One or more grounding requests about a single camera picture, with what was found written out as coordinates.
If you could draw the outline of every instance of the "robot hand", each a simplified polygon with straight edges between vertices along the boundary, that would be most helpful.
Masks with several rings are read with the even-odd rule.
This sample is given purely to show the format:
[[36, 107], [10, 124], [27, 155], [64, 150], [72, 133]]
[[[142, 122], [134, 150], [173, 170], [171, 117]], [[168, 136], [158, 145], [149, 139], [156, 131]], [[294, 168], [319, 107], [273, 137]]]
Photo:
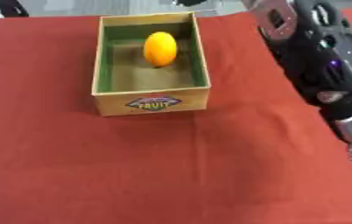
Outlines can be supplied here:
[[326, 0], [243, 0], [285, 75], [348, 143], [352, 161], [352, 26]]

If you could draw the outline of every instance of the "box label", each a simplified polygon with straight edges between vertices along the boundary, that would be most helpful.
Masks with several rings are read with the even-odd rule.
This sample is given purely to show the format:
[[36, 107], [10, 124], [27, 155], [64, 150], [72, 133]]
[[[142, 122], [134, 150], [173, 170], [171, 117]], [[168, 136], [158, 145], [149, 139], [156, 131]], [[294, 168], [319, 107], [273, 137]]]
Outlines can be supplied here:
[[160, 111], [162, 109], [167, 109], [180, 103], [181, 100], [174, 99], [172, 97], [152, 97], [152, 98], [139, 98], [135, 101], [128, 103], [127, 107], [132, 107], [136, 109], [144, 109], [149, 111]]

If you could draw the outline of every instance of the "fruit box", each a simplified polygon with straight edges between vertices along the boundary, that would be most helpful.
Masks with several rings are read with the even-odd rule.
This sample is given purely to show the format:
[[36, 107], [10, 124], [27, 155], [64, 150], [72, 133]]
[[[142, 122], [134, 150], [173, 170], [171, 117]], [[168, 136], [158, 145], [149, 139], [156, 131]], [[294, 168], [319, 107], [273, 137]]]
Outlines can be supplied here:
[[[144, 59], [154, 32], [176, 39], [178, 55], [169, 66]], [[205, 109], [210, 87], [193, 12], [101, 17], [92, 95], [102, 116]]]

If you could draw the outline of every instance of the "orange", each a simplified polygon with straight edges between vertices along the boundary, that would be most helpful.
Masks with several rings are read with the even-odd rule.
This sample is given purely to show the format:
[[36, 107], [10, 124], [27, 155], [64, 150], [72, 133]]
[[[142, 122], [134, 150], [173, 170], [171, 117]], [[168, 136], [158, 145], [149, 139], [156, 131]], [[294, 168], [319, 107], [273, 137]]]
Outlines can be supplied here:
[[171, 64], [176, 58], [177, 51], [174, 37], [163, 31], [154, 32], [144, 43], [144, 58], [155, 67]]

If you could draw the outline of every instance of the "table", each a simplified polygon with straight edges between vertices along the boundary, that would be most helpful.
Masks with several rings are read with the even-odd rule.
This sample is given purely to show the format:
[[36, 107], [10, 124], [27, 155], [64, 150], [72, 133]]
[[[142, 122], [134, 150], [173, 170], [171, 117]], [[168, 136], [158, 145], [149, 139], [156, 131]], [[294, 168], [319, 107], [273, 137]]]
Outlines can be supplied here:
[[345, 144], [249, 14], [199, 19], [208, 109], [156, 115], [97, 114], [97, 24], [0, 20], [0, 223], [352, 223]]

